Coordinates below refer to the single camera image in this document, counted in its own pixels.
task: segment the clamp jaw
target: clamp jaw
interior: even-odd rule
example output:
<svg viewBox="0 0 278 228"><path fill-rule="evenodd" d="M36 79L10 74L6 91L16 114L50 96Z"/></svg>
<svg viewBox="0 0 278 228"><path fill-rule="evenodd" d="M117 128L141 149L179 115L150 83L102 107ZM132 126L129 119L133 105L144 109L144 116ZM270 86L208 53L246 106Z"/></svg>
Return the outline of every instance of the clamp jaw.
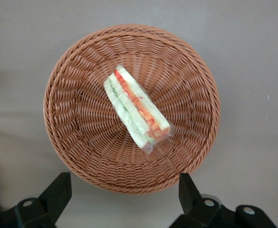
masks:
<svg viewBox="0 0 278 228"><path fill-rule="evenodd" d="M0 228L55 228L71 196L70 173L62 172L38 198L0 212Z"/></svg>
<svg viewBox="0 0 278 228"><path fill-rule="evenodd" d="M236 211L216 200L203 198L188 173L181 173L179 200L184 212L170 228L277 228L265 212L240 205Z"/></svg>

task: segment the metal bolt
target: metal bolt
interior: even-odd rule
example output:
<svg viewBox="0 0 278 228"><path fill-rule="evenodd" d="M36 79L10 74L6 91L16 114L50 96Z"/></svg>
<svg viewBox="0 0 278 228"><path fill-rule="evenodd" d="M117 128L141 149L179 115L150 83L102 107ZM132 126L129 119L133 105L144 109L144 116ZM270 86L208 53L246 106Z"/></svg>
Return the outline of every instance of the metal bolt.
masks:
<svg viewBox="0 0 278 228"><path fill-rule="evenodd" d="M24 206L24 207L28 207L28 206L30 206L32 203L33 203L33 201L28 200L28 201L25 201L25 202L23 203L23 206Z"/></svg>
<svg viewBox="0 0 278 228"><path fill-rule="evenodd" d="M255 211L252 209L252 208L249 208L249 207L245 207L243 208L243 211L249 215L254 215L255 214Z"/></svg>
<svg viewBox="0 0 278 228"><path fill-rule="evenodd" d="M213 201L211 201L210 199L205 200L204 203L206 204L206 206L209 206L209 207L213 207L215 205L215 203Z"/></svg>

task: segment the brown wicker basket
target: brown wicker basket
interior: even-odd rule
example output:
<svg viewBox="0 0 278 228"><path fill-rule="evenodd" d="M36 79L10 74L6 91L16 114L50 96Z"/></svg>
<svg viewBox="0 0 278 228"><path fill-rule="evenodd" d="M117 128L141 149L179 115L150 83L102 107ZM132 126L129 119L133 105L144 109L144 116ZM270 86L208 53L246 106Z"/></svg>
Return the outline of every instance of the brown wicker basket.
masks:
<svg viewBox="0 0 278 228"><path fill-rule="evenodd" d="M103 82L123 65L175 127L147 155L133 142ZM210 150L219 122L214 79L193 48L173 34L118 25L72 45L57 62L44 98L46 129L62 161L83 180L142 194L172 186Z"/></svg>

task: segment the woven basket rim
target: woven basket rim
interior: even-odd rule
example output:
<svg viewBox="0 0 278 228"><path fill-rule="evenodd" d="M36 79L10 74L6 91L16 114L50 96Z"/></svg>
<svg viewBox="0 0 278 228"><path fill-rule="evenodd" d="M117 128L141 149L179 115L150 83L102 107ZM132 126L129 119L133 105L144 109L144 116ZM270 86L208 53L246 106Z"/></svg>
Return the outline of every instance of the woven basket rim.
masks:
<svg viewBox="0 0 278 228"><path fill-rule="evenodd" d="M183 55L186 55L195 65L199 65L201 69L204 72L206 72L210 77L203 78L204 83L206 84L206 87L209 88L212 92L210 93L208 90L208 95L210 97L211 103L218 107L216 110L216 118L212 119L212 125L210 126L210 129L212 128L213 131L209 130L207 142L205 142L203 150L207 150L206 153L204 153L204 157L202 157L198 163L194 167L192 167L191 172L196 170L198 166L201 164L202 160L205 158L205 156L208 154L210 147L212 146L213 142L215 141L215 138L217 136L218 132L218 126L219 126L219 119L220 119L220 100L219 95L216 87L216 83L213 79L213 76L207 67L206 63L201 59L201 57L197 54L197 52L185 41L181 40L174 34L167 32L163 29L156 28L153 26L147 26L147 25L141 25L141 24L122 24L122 25L114 25L110 27L106 27L103 29L100 29L98 31L95 31L93 33L90 33L81 39L79 39L76 43L74 43L72 46L69 47L69 49L60 57L58 62L56 63L55 67L53 68L53 71L51 73L51 76L48 80L47 87L45 90L44 95L44 120L46 125L46 130L48 133L48 136L50 138L50 141L55 148L55 151L59 155L60 159L64 162L65 165L67 165L77 176L80 178L83 178L83 175L85 173L82 173L80 170L76 169L73 165L71 165L71 161L67 161L64 159L64 157L61 155L60 151L62 150L62 147L60 145L60 142L56 140L56 137L54 134L56 133L55 125L54 125L54 111L52 110L51 104L54 100L54 93L56 91L56 87L58 85L58 82L60 81L60 77L58 75L62 74L64 69L67 67L67 63L70 59L75 58L78 53L85 47L89 46L91 43L97 42L99 40L104 39L105 37L116 37L121 36L124 34L124 36L128 36L129 34L134 35L134 28L140 28L137 30L138 34L141 33L141 36L145 36L148 38L152 38L155 40L159 40L161 42L167 43L169 41L173 41L176 46L175 48L178 49ZM178 180L178 176L175 176L174 178L163 180L163 184L167 185L169 187L171 184L175 183ZM104 183L98 182L97 178L95 180L90 181L95 186L104 188ZM127 193L147 193L152 192L156 190L162 190L164 189L162 186L144 186L144 187L135 187L135 190L132 191L131 187L125 188L124 186L115 185L116 188L121 188L119 192L127 192ZM146 191L147 188L153 187L153 190Z"/></svg>

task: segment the plastic wrap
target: plastic wrap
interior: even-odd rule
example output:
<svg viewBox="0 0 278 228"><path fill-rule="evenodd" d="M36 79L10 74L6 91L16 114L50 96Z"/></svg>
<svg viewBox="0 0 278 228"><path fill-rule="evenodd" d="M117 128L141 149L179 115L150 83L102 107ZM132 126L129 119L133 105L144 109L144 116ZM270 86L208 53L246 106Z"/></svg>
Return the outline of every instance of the plastic wrap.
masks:
<svg viewBox="0 0 278 228"><path fill-rule="evenodd" d="M174 126L124 67L116 67L104 82L104 88L139 148L151 153L157 144L173 136Z"/></svg>

